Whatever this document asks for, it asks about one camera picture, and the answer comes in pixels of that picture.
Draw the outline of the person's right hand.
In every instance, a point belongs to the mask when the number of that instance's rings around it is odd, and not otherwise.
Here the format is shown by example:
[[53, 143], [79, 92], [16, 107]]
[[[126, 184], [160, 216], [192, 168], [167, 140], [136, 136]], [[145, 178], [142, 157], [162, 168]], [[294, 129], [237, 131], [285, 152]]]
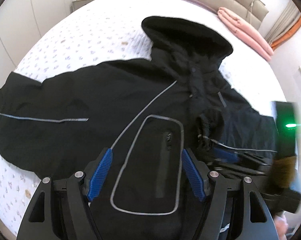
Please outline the person's right hand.
[[274, 223], [278, 232], [279, 240], [287, 240], [286, 233], [288, 230], [288, 223], [285, 215], [276, 216], [274, 218]]

